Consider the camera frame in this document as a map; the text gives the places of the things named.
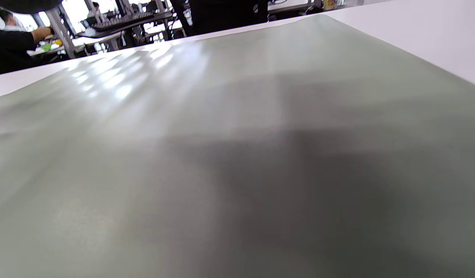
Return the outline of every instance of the cable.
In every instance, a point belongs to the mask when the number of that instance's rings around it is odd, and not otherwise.
[[[172,39],[174,39],[174,33],[172,32],[172,25],[174,25],[174,23],[175,23],[177,20],[178,20],[178,17],[177,17],[177,15],[176,15],[176,17],[174,17],[174,20],[172,20],[171,25],[167,27],[167,30],[168,30],[168,31],[169,31],[169,30],[171,31],[171,38],[172,38]]]

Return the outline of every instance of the gray desk mat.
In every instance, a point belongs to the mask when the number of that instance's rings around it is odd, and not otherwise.
[[[0,277],[475,277],[475,86],[327,16],[0,98]]]

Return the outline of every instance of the green object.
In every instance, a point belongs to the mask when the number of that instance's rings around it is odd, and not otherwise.
[[[44,44],[43,46],[40,46],[43,50],[49,51],[51,49],[52,44]]]

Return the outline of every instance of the dark hair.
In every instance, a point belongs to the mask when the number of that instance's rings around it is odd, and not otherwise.
[[[6,11],[6,10],[0,10],[0,17],[4,22],[9,20],[9,17],[13,16],[12,13]]]

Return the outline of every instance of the keyboard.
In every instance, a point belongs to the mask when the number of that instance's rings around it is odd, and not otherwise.
[[[92,28],[100,32],[108,31],[150,19],[153,18],[153,16],[153,12],[139,12],[137,14],[125,15],[121,18],[112,18],[106,22],[95,23],[92,25]]]

